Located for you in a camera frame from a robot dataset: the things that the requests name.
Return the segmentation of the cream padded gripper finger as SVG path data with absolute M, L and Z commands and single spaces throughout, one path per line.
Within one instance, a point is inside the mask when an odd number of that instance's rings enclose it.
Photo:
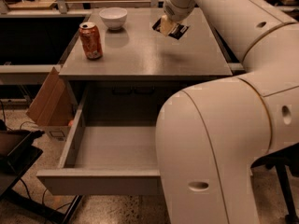
M 164 36 L 168 36 L 177 24 L 169 19 L 166 15 L 161 17 L 160 32 Z

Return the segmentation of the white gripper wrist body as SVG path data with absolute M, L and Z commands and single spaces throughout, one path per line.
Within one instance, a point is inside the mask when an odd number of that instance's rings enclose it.
M 183 21 L 193 11 L 194 0 L 164 0 L 163 10 L 165 15 L 175 22 Z

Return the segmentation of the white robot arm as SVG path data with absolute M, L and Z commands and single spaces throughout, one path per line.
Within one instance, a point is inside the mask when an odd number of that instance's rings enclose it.
M 171 224 L 259 224 L 251 166 L 298 141 L 298 23 L 264 0 L 164 0 L 173 21 L 197 4 L 245 74 L 171 96 L 156 152 Z

